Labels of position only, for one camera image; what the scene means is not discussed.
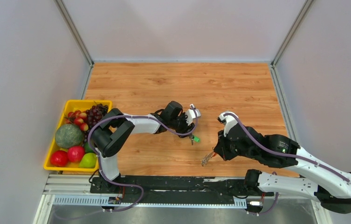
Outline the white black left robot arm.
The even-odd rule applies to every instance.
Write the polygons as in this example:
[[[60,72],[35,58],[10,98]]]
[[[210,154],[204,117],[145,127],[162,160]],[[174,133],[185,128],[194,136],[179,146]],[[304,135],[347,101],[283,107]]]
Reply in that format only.
[[[169,131],[180,138],[194,139],[193,132],[201,117],[194,105],[186,111],[180,103],[171,101],[164,109],[148,115],[131,115],[111,109],[95,124],[88,135],[88,144],[98,156],[102,187],[108,193],[120,188],[117,154],[132,134],[160,134]]]

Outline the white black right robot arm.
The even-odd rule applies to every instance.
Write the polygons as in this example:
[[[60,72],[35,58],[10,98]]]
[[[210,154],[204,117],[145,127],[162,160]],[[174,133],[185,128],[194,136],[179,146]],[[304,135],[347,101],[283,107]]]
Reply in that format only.
[[[351,172],[340,171],[317,159],[297,142],[280,135],[262,135],[254,128],[240,125],[218,131],[213,151],[223,160],[237,156],[258,161],[270,168],[283,168],[300,177],[275,177],[257,169],[249,169],[244,189],[250,195],[278,192],[302,196],[319,202],[335,213],[351,213]]]

